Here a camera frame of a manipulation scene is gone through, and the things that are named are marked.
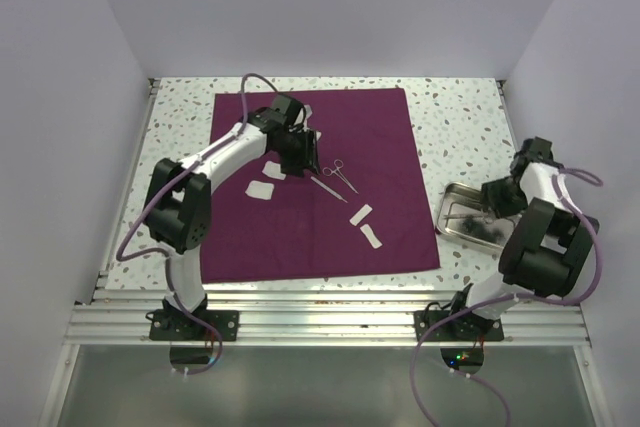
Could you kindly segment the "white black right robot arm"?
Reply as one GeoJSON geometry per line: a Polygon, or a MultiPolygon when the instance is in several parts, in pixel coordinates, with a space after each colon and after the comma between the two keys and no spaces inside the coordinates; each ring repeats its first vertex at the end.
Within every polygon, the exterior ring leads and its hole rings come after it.
{"type": "Polygon", "coordinates": [[[556,161],[551,141],[528,138],[514,154],[508,176],[481,186],[478,211],[451,214],[467,233],[504,242],[496,273],[452,299],[445,316],[451,336],[484,335],[504,312],[525,301],[568,304],[599,229],[571,199],[569,175],[602,184],[599,177],[556,161]]]}

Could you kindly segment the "steel surgical scissors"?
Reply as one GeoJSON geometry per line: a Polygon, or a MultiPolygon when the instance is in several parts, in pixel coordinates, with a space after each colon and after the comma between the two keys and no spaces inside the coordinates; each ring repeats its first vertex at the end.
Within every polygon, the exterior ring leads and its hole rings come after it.
{"type": "Polygon", "coordinates": [[[475,210],[484,210],[487,209],[488,206],[484,204],[480,199],[477,198],[467,198],[467,197],[454,197],[451,201],[451,204],[461,205],[466,208],[471,208],[475,210]]]}

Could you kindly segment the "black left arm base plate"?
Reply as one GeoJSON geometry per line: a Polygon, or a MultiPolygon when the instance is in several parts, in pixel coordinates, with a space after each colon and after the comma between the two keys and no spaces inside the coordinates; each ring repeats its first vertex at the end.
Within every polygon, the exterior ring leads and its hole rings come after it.
{"type": "Polygon", "coordinates": [[[240,313],[235,310],[200,310],[194,315],[196,322],[181,311],[158,309],[145,318],[151,323],[149,339],[152,341],[204,341],[213,340],[213,333],[204,323],[216,329],[223,342],[234,342],[240,326],[240,313]]]}

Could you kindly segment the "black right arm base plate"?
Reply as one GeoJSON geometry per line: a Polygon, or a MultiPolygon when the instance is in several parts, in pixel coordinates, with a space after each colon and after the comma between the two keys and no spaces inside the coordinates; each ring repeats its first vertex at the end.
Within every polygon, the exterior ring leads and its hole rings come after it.
{"type": "MultiPolygon", "coordinates": [[[[448,318],[450,310],[418,310],[413,312],[413,325],[416,339],[420,340],[424,333],[435,324],[448,318]]],[[[466,314],[436,327],[425,338],[426,342],[500,342],[505,339],[502,322],[466,314]]]]}

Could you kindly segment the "steel forceps with rings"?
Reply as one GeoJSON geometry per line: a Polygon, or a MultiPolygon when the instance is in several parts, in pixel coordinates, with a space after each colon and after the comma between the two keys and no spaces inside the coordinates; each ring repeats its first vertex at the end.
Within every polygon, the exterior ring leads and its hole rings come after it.
{"type": "Polygon", "coordinates": [[[355,188],[355,186],[349,181],[349,179],[345,176],[345,174],[343,173],[343,169],[344,169],[344,162],[341,159],[335,159],[333,161],[333,165],[332,166],[325,166],[322,169],[322,173],[327,176],[334,176],[337,177],[338,179],[340,179],[352,192],[354,192],[355,194],[358,194],[358,190],[355,188]]]}

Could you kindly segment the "steel scalpel handle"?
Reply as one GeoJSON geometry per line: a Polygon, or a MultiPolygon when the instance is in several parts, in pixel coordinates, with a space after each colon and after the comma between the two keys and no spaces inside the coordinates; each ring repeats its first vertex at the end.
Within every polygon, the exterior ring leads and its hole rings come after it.
{"type": "Polygon", "coordinates": [[[329,187],[328,185],[326,185],[324,182],[322,182],[321,180],[319,180],[318,178],[311,176],[310,180],[317,186],[319,186],[321,189],[323,189],[325,192],[327,192],[328,194],[330,194],[331,196],[335,197],[336,199],[344,202],[344,203],[348,203],[348,201],[342,196],[340,195],[338,192],[336,192],[334,189],[332,189],[331,187],[329,187]]]}

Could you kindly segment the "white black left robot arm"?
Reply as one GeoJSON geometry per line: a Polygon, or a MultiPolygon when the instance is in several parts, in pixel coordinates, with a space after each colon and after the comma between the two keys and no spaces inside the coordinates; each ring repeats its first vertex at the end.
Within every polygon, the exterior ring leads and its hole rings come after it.
{"type": "Polygon", "coordinates": [[[158,161],[145,200],[143,223],[152,239],[169,248],[165,303],[177,310],[172,326],[185,339],[201,337],[208,326],[200,267],[200,246],[212,220],[211,197],[245,165],[269,153],[281,172],[317,174],[317,132],[308,126],[310,106],[278,94],[271,104],[243,117],[221,138],[180,161],[158,161]]]}

